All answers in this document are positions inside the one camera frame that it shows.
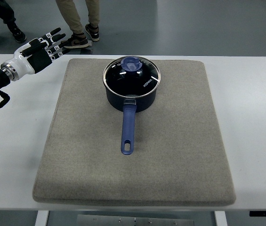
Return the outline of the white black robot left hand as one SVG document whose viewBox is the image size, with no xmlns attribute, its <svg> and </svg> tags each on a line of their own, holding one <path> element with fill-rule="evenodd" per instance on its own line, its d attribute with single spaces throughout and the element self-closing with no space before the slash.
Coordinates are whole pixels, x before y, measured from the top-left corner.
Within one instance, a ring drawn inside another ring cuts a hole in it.
<svg viewBox="0 0 266 226">
<path fill-rule="evenodd" d="M 57 44 L 65 37 L 60 31 L 61 28 L 56 28 L 19 47 L 14 52 L 13 58 L 2 63 L 0 69 L 11 81 L 42 71 L 54 60 L 69 52 L 68 49 L 62 50 L 64 44 Z"/>
</svg>

